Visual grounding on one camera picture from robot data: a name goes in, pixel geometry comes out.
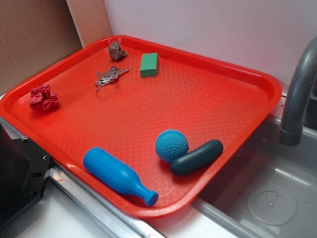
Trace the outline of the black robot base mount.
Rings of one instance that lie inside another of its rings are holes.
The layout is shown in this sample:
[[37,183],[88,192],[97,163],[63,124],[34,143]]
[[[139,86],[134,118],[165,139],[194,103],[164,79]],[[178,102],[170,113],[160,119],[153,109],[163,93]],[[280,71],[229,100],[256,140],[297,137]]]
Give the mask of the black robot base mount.
[[12,139],[0,127],[0,228],[39,202],[51,156],[31,139]]

